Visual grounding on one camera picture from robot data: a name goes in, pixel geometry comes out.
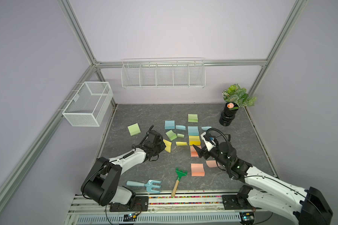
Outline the yellow fanned memo pad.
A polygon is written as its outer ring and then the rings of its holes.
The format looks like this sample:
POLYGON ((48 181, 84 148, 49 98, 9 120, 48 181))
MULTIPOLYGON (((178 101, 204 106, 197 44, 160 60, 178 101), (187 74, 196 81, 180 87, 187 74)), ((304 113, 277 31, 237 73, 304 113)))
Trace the yellow fanned memo pad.
POLYGON ((168 153, 171 153, 172 142, 167 141, 167 140, 163 140, 163 142, 165 144, 165 151, 168 152, 168 153))

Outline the light green memo pad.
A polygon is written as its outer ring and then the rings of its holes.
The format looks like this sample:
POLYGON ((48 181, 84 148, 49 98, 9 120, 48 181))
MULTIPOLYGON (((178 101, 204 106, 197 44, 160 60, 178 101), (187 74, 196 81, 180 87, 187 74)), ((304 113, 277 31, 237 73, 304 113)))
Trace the light green memo pad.
POLYGON ((138 135, 141 133, 138 123, 132 124, 127 127, 130 133, 130 136, 138 135))

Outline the light blue memo pad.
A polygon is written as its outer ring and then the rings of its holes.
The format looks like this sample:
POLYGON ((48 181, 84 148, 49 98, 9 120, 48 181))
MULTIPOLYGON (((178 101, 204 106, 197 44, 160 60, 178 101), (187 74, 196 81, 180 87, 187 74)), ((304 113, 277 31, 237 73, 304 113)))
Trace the light blue memo pad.
POLYGON ((165 129, 175 129, 175 121, 165 121, 164 122, 164 128, 165 129))

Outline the pink memo pad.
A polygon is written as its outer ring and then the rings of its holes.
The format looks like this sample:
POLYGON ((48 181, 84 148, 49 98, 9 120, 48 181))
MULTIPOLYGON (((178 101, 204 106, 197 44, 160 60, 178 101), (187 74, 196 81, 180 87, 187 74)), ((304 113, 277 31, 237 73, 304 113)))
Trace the pink memo pad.
POLYGON ((203 164, 191 164, 191 175, 193 177, 204 177, 204 165, 203 164))
POLYGON ((198 157, 198 153, 193 146, 190 146, 191 157, 198 157))

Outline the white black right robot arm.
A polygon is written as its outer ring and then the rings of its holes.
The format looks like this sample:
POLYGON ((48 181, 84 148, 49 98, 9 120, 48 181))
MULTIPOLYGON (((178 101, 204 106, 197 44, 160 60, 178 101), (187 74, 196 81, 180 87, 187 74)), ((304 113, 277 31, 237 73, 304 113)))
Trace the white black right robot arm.
POLYGON ((333 211, 322 192, 286 183, 238 158, 230 144, 206 142, 194 146, 199 157, 212 157, 233 180, 244 183, 237 194, 238 202, 249 203, 291 220, 296 225, 329 225, 333 211))

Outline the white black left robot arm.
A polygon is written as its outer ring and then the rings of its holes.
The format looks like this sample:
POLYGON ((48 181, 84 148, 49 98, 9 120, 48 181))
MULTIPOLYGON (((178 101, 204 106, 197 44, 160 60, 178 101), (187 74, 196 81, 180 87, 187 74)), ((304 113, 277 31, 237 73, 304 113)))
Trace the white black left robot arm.
POLYGON ((150 129, 142 141, 133 145, 129 152, 114 158, 96 159, 81 186, 82 196, 94 200, 100 206, 119 204, 133 208, 136 194, 128 188, 119 187, 121 175, 136 165, 159 157, 165 147, 162 135, 150 129))

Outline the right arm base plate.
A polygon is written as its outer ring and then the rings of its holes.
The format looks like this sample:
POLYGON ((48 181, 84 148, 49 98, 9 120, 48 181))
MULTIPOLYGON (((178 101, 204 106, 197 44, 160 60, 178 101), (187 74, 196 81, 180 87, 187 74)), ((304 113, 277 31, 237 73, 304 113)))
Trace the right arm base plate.
POLYGON ((237 195, 222 195, 222 203, 225 210, 253 210, 246 198, 237 195))

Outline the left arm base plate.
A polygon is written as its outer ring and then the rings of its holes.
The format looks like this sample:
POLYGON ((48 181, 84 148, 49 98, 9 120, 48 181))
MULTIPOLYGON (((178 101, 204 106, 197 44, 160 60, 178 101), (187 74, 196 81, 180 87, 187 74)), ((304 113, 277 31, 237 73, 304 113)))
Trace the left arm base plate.
POLYGON ((130 212, 130 211, 147 211, 149 206, 149 197, 135 196, 130 199, 127 204, 112 203, 110 205, 110 212, 130 212))

